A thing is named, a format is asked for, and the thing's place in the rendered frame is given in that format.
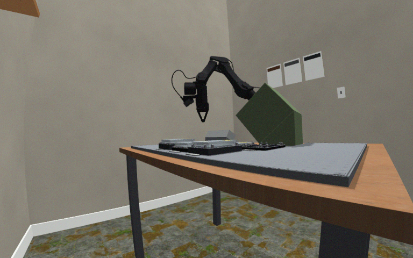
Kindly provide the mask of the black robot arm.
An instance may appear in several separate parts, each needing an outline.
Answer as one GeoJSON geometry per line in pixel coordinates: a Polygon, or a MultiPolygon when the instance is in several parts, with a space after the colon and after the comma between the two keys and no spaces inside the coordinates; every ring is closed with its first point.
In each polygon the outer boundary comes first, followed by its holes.
{"type": "Polygon", "coordinates": [[[255,94],[255,91],[253,90],[254,88],[246,82],[243,83],[244,81],[242,81],[232,70],[227,58],[210,56],[207,66],[197,74],[196,81],[184,83],[184,95],[189,95],[183,96],[183,102],[186,107],[194,102],[193,98],[196,98],[196,103],[202,103],[202,94],[207,94],[206,84],[214,70],[226,76],[232,84],[238,97],[250,100],[250,98],[255,94]],[[219,63],[217,64],[216,61],[219,63]]]}

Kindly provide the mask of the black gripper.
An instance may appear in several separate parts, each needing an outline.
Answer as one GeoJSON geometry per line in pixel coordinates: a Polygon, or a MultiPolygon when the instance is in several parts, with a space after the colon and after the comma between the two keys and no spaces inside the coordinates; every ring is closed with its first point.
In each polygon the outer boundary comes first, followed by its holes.
{"type": "Polygon", "coordinates": [[[202,103],[196,103],[196,110],[198,112],[198,115],[201,119],[202,122],[205,122],[205,119],[207,117],[208,111],[209,111],[209,103],[208,103],[208,98],[207,94],[202,94],[202,103]],[[206,112],[204,119],[202,119],[200,112],[206,112]]]}

